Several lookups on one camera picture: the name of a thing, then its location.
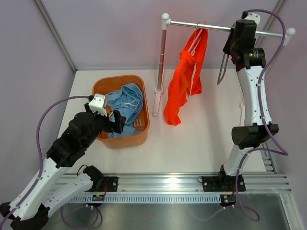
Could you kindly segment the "light blue shorts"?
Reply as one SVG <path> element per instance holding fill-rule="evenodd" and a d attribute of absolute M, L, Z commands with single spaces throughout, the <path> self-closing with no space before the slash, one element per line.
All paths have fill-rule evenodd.
<path fill-rule="evenodd" d="M 126 118 L 122 133 L 108 133 L 108 138 L 122 138 L 135 136 L 142 131 L 137 131 L 133 127 L 133 122 L 143 108 L 143 93 L 135 83 L 128 83 L 121 86 L 120 90 L 106 94 L 107 105 L 111 111 L 118 110 L 121 116 Z"/>

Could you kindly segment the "pink hanger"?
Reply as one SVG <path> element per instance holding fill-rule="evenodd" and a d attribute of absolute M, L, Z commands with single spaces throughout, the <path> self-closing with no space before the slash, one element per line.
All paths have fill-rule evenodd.
<path fill-rule="evenodd" d="M 198 24 L 197 24 L 197 26 L 195 28 L 195 31 L 194 31 L 194 40 L 192 42 L 192 45 L 188 49 L 188 51 L 190 52 L 190 54 L 192 56 L 194 56 L 195 53 L 196 53 L 196 48 L 197 48 L 197 46 L 198 46 L 198 44 L 200 42 L 199 37 L 200 37 L 200 35 L 201 35 L 202 31 L 203 31 L 203 29 L 200 29 L 198 32 L 197 32 L 197 30 L 198 30 Z M 190 90 L 189 90 L 189 93 L 188 93 L 188 97 L 190 97 L 191 93 L 192 93 L 192 86 L 193 86 L 193 81 L 194 81 L 195 73 L 196 73 L 196 64 L 194 64 L 194 67 L 193 67 L 193 72 L 192 72 L 192 76 L 191 76 L 191 86 L 190 86 Z"/>

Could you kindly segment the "grey hanger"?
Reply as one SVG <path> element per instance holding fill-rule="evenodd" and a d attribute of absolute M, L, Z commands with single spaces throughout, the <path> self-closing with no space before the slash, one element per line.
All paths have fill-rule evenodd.
<path fill-rule="evenodd" d="M 230 56 L 230 43 L 234 36 L 234 26 L 235 24 L 233 24 L 233 26 L 231 27 L 227 41 L 225 43 L 225 46 L 223 47 L 223 57 L 222 57 L 222 62 L 221 62 L 219 75 L 217 79 L 217 85 L 219 85 L 222 82 L 222 80 L 224 79 L 226 70 L 227 70 L 228 60 Z"/>

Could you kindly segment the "orange shorts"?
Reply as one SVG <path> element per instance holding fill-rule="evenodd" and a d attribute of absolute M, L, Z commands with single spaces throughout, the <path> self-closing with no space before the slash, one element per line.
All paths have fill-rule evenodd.
<path fill-rule="evenodd" d="M 168 86 L 168 100 L 164 108 L 164 118 L 169 125 L 179 125 L 180 108 L 188 101 L 188 93 L 191 86 L 191 76 L 194 64 L 196 64 L 196 73 L 194 76 L 191 96 L 202 93 L 201 70 L 205 60 L 209 32 L 203 29 L 199 39 L 200 42 L 196 48 L 194 56 L 188 49 L 194 40 L 194 32 L 187 41 L 185 47 L 180 52 L 180 62 L 174 71 L 173 78 Z"/>

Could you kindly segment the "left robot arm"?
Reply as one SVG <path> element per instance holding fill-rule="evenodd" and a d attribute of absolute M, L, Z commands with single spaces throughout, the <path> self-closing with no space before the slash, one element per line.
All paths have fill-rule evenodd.
<path fill-rule="evenodd" d="M 12 220 L 12 229 L 40 230 L 58 209 L 76 195 L 106 188 L 104 175 L 91 165 L 72 182 L 51 192 L 56 181 L 85 154 L 102 132 L 123 131 L 126 118 L 118 110 L 113 112 L 115 120 L 111 121 L 101 109 L 95 110 L 88 103 L 85 108 L 84 112 L 74 116 L 61 137 L 53 142 L 31 185 L 13 201 L 1 204 L 0 213 L 5 219 Z"/>

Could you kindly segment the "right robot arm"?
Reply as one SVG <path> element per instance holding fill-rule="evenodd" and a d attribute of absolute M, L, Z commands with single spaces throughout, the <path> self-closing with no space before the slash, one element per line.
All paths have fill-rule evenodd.
<path fill-rule="evenodd" d="M 224 78 L 229 60 L 236 67 L 236 73 L 243 93 L 245 118 L 243 126 L 232 129 L 234 143 L 230 156 L 218 172 L 213 188 L 218 191 L 244 191 L 242 169 L 249 154 L 258 151 L 261 143 L 277 134 L 279 127 L 272 123 L 269 114 L 264 78 L 260 75 L 266 65 L 262 48 L 255 47 L 257 22 L 253 19 L 239 19 L 231 28 L 223 48 L 223 59 L 218 83 Z"/>

